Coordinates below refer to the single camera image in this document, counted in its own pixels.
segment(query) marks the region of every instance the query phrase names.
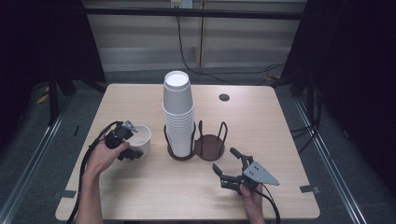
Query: white wall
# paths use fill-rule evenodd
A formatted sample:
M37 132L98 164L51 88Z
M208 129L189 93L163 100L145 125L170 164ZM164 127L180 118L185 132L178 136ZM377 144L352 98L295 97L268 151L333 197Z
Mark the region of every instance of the white wall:
M170 0L85 0L86 6L170 7ZM304 1L193 1L194 8L303 12ZM89 15L105 71L183 67L174 17ZM297 21L180 18L190 67L265 66L286 61ZM203 32L201 50L201 32Z

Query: stack of paper cups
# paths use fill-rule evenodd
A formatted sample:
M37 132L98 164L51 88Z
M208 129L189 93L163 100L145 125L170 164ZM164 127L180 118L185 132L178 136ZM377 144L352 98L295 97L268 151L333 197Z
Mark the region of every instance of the stack of paper cups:
M173 71L165 76L163 113L166 134L174 155L180 158L189 156L193 141L191 135L194 129L194 103L186 73Z

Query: hand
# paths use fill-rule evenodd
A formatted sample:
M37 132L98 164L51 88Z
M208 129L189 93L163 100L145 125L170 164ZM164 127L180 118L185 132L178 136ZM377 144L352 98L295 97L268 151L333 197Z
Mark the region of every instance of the hand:
M95 176L100 175L111 163L113 163L120 153L129 146L128 142L123 142L118 147L109 149L104 139L105 136L103 135L99 144L92 151L90 159L87 162L85 173Z
M263 224L264 215L262 214L262 196L257 194L243 184L239 186L244 197L245 212L251 224ZM262 185L256 187L258 192L262 192Z

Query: electrical cable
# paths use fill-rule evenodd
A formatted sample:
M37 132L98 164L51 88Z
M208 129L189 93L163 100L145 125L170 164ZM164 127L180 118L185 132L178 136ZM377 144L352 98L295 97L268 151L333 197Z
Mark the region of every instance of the electrical cable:
M322 95L319 93L318 89L316 89L316 96L317 96L317 106L318 106L318 116L314 121L314 124L311 124L310 128L306 127L305 128L305 132L300 133L298 135L293 136L293 139L300 137L301 135L307 133L307 132L311 132L313 131L311 137L308 139L308 141L305 143L305 145L298 150L298 153L303 152L309 145L309 143L311 143L311 141L317 136L318 134L318 129L319 129L319 124L320 124L320 117L321 117L321 110L322 110L322 103L323 103L323 97Z
M270 202L270 204L271 204L271 205L273 206L273 208L274 208L274 212L275 212L275 215L276 215L276 224L280 224L280 214L279 214L279 211L277 210L277 207L276 207L274 198L273 198L273 196L271 195L271 193L270 193L270 191L268 190L268 188L265 187L264 184L262 184L262 186L267 190L268 195L270 195L269 197L268 197L267 195L265 195L265 194L259 192L259 191L256 190L256 189L254 189L254 191L255 191L256 193L258 193L260 196L262 196L263 198L265 198L266 200L268 200L268 202Z
M100 138L113 126L114 124L121 124L121 121L114 121L107 125L99 134L99 136L92 142L92 144L88 147L87 152L84 155L84 158L82 159L81 166L79 168L79 178L78 178L78 194L77 194L77 199L75 203L75 207L73 208L72 213L70 214L69 219L67 219L67 224L72 223L73 219L78 211L78 206L79 206L79 199L81 196L81 188L82 188L82 176L84 175L85 172L85 167L87 166L88 159L90 158L93 150L95 147L99 144L100 141L102 141Z
M268 73L269 71L274 70L274 69L278 68L279 66L285 64L285 63L274 63L274 64L270 64L270 65L266 66L266 69L261 70L261 71L256 71L256 72L218 72L218 73L204 73L204 72L195 71L195 70L191 69L191 68L188 66L188 64L187 64L187 62L186 62L186 59L185 59L185 57L184 57L183 43L182 43L182 41L181 41L180 17L176 17L176 19L177 19L178 43L179 43L179 50L180 50L181 61L183 62L184 66L185 66L189 71L193 72L194 74L213 77L214 79L217 79L218 81L221 81L221 82L224 82L224 83L227 83L227 84L230 84L230 85L237 85L237 84L234 84L234 83L229 82L229 81L227 81L227 80L221 79L221 78L219 78L219 77L215 77L215 76L213 76L213 75L232 75L232 74L245 74L245 75L251 75L251 74L266 73L267 76L265 77L264 81L262 81L262 82L260 82L260 83L257 83L257 84L254 84L254 86L260 86L263 82L265 82L265 81L267 80L268 75L269 75L269 73Z

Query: gray floor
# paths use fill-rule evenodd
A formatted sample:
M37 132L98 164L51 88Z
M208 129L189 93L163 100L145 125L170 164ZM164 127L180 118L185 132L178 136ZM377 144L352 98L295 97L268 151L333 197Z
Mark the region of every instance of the gray floor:
M205 71L226 70L233 72L260 69L262 68L206 69ZM106 77L108 83L162 83L163 77L168 71L170 70L117 72L107 73ZM278 74L279 71L275 70L270 76ZM189 75L192 85L225 84L213 77L191 73ZM229 74L217 77L227 79L233 84L255 85L264 81L265 74L239 76ZM268 79L262 85L268 85L271 82ZM102 93L92 90L84 84L76 83L76 85L78 92L71 99L63 122L34 174L12 223L62 223L54 216L60 199L53 195L65 188L103 97ZM289 89L290 86L279 87L276 89L276 95L287 123L293 130L304 127L304 123ZM12 144L7 146L7 154L0 159L1 206L7 201L7 197L17 184L24 168L34 155L41 137L47 130L50 113L49 102L46 101L41 105L35 104L36 98L42 91L43 89L39 89L32 92L30 107L19 124L19 134L13 139ZM60 105L64 102L67 102L67 98L60 94ZM78 133L75 135L77 126L79 127ZM396 200L390 195L378 175L361 157L359 149L353 141L345 138L343 129L325 106L319 131L332 153L332 158L340 173L359 203L367 223L396 223ZM301 148L308 138L308 134L296 138L296 147ZM353 223L315 145L311 143L300 156L311 185L320 190L320 193L316 194L320 216L313 220L283 220L282 223Z

